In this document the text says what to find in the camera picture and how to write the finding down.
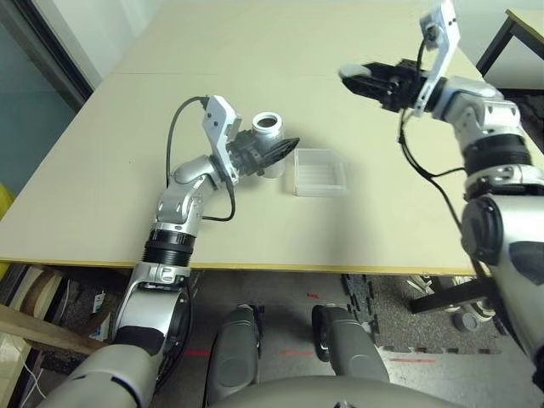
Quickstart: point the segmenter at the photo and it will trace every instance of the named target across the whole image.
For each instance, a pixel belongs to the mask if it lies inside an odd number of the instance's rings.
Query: table leg
[[[504,22],[499,32],[496,33],[493,41],[491,41],[490,46],[485,50],[482,58],[479,59],[476,68],[480,71],[482,76],[490,70],[502,50],[507,46],[510,38],[512,38],[512,28],[514,25],[514,21],[510,17],[507,17],[507,20]]]

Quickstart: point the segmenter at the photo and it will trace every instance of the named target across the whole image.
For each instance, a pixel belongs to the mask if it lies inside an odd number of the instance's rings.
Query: white cable
[[[43,368],[41,368],[41,369],[40,369],[40,372],[37,373],[37,377],[36,377],[37,382],[40,381],[40,377],[42,376],[42,374],[43,374]],[[34,390],[36,389],[37,382],[34,382],[34,384],[32,385],[31,390],[28,392],[28,394],[26,395],[25,399],[23,399],[23,402],[20,403],[20,405],[19,405],[20,407],[25,406],[26,401],[28,401],[28,399],[31,397],[32,393],[33,393]]]
[[[68,280],[66,282],[66,298],[65,298],[64,304],[62,305],[62,311],[60,312],[59,320],[62,319],[62,316],[65,314],[66,305],[68,304],[68,297],[69,296],[70,296],[70,281]]]
[[[23,366],[26,368],[26,370],[28,371],[28,373],[32,376],[32,379],[34,380],[34,385],[36,385],[36,389],[37,389],[37,392],[40,393],[40,395],[46,399],[47,397],[45,396],[45,394],[43,393],[42,389],[40,388],[40,384],[37,383],[37,378],[36,378],[36,375],[32,372],[32,370],[30,368],[28,368],[28,365],[26,365],[25,361],[24,361],[24,356],[23,356],[23,352],[20,351],[20,348],[17,347],[17,343],[15,342],[15,339],[13,337],[13,335],[11,336],[11,342],[14,344],[14,347],[15,349],[19,352],[19,355],[20,355],[20,358],[21,360],[23,361]]]

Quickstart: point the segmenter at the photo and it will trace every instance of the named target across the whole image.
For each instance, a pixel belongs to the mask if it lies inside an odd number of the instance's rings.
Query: yellow object
[[[14,195],[11,194],[2,184],[0,184],[0,219],[8,211],[11,203],[14,202]],[[9,263],[0,262],[0,281],[8,270]]]

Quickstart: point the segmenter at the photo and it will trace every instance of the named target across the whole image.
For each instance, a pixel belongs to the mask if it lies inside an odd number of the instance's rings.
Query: wall
[[[168,1],[172,0],[33,0],[95,87]],[[417,9],[431,9],[437,4],[437,0],[388,0],[395,2],[412,3]],[[542,0],[454,0],[454,3],[462,32],[460,47],[474,64],[506,19],[507,8],[544,8]],[[499,88],[544,88],[543,66],[537,56],[513,39],[486,80]]]
[[[506,19],[506,9],[544,10],[542,0],[454,0],[461,31],[460,48],[476,65]],[[541,22],[544,31],[544,19]],[[513,38],[486,74],[499,88],[544,89],[544,62]]]
[[[167,0],[33,0],[96,88]]]

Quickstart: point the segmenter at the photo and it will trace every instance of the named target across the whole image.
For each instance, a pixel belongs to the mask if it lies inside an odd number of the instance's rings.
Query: wooden plank
[[[91,354],[107,345],[4,305],[0,305],[0,332],[83,354]]]

